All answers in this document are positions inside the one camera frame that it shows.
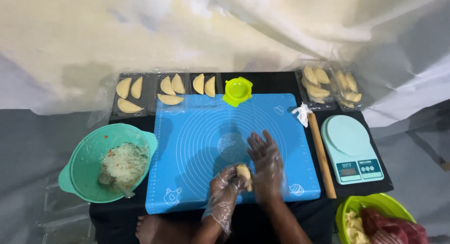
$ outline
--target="spoon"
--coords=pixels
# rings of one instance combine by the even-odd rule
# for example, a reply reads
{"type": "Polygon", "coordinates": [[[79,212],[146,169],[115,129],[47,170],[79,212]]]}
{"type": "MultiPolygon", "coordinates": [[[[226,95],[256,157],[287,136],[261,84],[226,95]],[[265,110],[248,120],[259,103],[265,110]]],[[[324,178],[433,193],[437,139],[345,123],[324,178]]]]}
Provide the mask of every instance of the spoon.
{"type": "Polygon", "coordinates": [[[115,185],[117,188],[120,189],[120,191],[122,192],[122,195],[127,199],[132,198],[136,195],[133,191],[129,191],[128,189],[125,189],[125,188],[117,185],[116,178],[108,175],[105,172],[100,172],[100,174],[98,174],[98,182],[101,184],[105,184],[105,185],[109,185],[112,183],[113,185],[115,185]]]}

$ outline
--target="crumpled plastic glove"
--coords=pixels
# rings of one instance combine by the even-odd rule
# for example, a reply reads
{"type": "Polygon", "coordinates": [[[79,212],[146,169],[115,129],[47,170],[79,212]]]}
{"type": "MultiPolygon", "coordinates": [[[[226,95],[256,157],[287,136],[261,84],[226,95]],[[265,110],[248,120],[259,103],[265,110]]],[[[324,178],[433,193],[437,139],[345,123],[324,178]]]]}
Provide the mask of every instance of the crumpled plastic glove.
{"type": "Polygon", "coordinates": [[[285,194],[288,188],[278,145],[267,130],[262,131],[262,134],[266,141],[256,132],[252,132],[247,138],[250,145],[248,155],[255,164],[252,181],[258,203],[266,203],[279,197],[285,194]]]}
{"type": "Polygon", "coordinates": [[[211,215],[227,235],[230,234],[231,216],[236,206],[236,199],[245,190],[246,179],[237,176],[236,167],[240,164],[243,163],[225,167],[209,182],[208,205],[202,216],[203,220],[211,215]]]}

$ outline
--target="teal mixing bowl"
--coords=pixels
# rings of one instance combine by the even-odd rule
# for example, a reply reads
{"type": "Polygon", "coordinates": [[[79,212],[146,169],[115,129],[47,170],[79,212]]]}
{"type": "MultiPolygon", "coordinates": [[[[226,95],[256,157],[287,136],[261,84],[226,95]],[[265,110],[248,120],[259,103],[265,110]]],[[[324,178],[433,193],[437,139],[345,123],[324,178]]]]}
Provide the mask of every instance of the teal mixing bowl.
{"type": "Polygon", "coordinates": [[[130,189],[134,190],[149,171],[150,161],[158,141],[153,133],[144,132],[126,124],[104,126],[83,138],[59,174],[59,187],[93,203],[109,203],[121,199],[122,194],[114,193],[99,184],[97,177],[101,171],[100,162],[108,150],[124,142],[131,142],[143,148],[149,159],[144,174],[130,189]]]}

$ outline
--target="gray floor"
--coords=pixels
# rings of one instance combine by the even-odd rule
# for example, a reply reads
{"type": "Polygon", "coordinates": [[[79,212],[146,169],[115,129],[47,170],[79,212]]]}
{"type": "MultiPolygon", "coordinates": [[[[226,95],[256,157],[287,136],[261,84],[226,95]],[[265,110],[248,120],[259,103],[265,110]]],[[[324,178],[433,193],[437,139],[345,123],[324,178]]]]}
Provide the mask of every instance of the gray floor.
{"type": "MultiPolygon", "coordinates": [[[[403,122],[372,129],[395,187],[389,194],[430,236],[450,232],[450,172],[439,167],[450,160],[448,109],[448,104],[425,109],[403,122]]],[[[105,124],[87,127],[89,117],[0,110],[0,243],[93,243],[88,203],[57,184],[77,143],[105,124]]]]}

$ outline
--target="white tissue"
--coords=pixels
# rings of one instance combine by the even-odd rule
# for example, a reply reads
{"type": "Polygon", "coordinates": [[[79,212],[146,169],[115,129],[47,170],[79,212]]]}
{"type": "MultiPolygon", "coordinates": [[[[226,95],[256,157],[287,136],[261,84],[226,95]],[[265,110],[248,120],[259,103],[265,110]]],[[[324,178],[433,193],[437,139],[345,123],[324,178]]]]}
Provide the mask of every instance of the white tissue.
{"type": "Polygon", "coordinates": [[[296,112],[298,112],[297,119],[304,127],[308,127],[308,113],[312,113],[312,111],[302,102],[300,107],[292,111],[292,114],[295,114],[296,112]]]}

